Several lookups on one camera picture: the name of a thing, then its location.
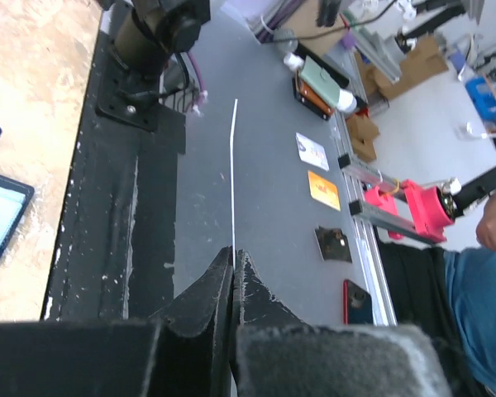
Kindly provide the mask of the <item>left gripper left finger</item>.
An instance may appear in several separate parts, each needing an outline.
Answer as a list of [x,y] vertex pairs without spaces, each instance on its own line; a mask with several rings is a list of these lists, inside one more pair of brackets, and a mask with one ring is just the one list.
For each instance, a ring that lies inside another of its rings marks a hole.
[[233,250],[146,319],[0,323],[0,396],[227,396]]

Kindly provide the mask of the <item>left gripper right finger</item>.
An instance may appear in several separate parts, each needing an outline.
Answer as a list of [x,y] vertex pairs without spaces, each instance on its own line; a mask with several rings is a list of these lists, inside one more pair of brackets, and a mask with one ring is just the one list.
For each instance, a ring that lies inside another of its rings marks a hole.
[[234,379],[240,396],[449,396],[428,337],[414,326],[311,326],[261,281],[250,254],[235,271]]

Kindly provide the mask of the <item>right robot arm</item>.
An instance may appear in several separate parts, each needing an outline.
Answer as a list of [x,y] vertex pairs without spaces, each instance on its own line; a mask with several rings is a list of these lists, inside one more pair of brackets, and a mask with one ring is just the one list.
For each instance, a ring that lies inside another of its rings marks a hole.
[[159,75],[172,55],[192,49],[210,19],[205,0],[133,1],[113,40],[113,56],[124,69]]

